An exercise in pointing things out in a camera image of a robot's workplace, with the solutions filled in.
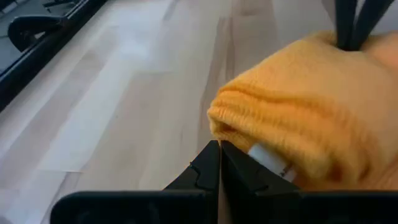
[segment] black edge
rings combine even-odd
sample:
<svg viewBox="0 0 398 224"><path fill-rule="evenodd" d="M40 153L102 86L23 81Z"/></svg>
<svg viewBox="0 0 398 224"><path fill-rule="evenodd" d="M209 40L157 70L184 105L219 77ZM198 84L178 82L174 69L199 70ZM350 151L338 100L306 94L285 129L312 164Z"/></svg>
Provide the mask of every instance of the black edge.
<svg viewBox="0 0 398 224"><path fill-rule="evenodd" d="M365 1L355 30L349 43L350 50L360 50L363 43L368 39L373 28L380 21L381 17L386 13L394 0L367 0Z"/></svg>
<svg viewBox="0 0 398 224"><path fill-rule="evenodd" d="M45 34L0 74L0 111L38 74L107 0L86 0L68 14L62 29Z"/></svg>
<svg viewBox="0 0 398 224"><path fill-rule="evenodd" d="M218 221L220 147L210 141L161 191L77 192L53 207L51 224L197 223Z"/></svg>
<svg viewBox="0 0 398 224"><path fill-rule="evenodd" d="M279 216L285 202L293 206L299 201L296 199L300 198L296 192L298 188L294 184L230 142L223 141L221 147L221 177L234 223L273 223L273 217Z"/></svg>
<svg viewBox="0 0 398 224"><path fill-rule="evenodd" d="M335 0L337 47L348 50L354 29L357 0Z"/></svg>

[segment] black metal frame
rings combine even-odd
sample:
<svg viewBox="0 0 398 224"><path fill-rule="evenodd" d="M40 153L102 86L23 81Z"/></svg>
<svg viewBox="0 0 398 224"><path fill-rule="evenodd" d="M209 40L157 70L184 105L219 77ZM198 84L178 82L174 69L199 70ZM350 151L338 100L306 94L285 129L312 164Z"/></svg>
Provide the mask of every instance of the black metal frame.
<svg viewBox="0 0 398 224"><path fill-rule="evenodd" d="M4 9L11 3L13 3L15 0L0 0L0 10Z"/></svg>
<svg viewBox="0 0 398 224"><path fill-rule="evenodd" d="M50 223L215 224L220 168L235 224L398 221L396 191L304 192L230 142L210 141L164 190L77 192L54 205Z"/></svg>
<svg viewBox="0 0 398 224"><path fill-rule="evenodd" d="M0 111L38 74L107 0L82 0L66 16L65 26L46 32L0 74Z"/></svg>

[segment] yellow knit fabric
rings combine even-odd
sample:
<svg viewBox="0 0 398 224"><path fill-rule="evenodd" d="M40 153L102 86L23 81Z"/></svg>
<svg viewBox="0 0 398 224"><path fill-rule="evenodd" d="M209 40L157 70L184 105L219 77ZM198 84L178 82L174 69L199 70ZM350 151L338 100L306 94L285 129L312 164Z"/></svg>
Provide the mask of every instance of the yellow knit fabric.
<svg viewBox="0 0 398 224"><path fill-rule="evenodd" d="M266 144L303 179L358 185L398 153L398 36L362 52L327 32L298 40L222 87L208 117L217 139Z"/></svg>

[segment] wooden floor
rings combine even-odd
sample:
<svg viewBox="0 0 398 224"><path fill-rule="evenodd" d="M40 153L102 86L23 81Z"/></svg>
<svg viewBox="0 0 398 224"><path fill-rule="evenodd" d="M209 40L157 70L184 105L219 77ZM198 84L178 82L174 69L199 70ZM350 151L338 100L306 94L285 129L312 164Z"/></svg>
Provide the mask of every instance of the wooden floor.
<svg viewBox="0 0 398 224"><path fill-rule="evenodd" d="M109 0L0 114L0 223L48 223L77 190L164 188L211 139L221 85L333 28L323 2Z"/></svg>

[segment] white label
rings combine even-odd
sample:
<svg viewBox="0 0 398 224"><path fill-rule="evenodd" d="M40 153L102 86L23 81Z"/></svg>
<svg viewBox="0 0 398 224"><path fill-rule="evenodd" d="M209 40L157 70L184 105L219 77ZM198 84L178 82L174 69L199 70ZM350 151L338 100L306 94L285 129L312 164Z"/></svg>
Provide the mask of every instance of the white label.
<svg viewBox="0 0 398 224"><path fill-rule="evenodd" d="M293 181L296 176L291 164L288 164L277 154L258 143L250 148L248 155L274 174L289 182Z"/></svg>

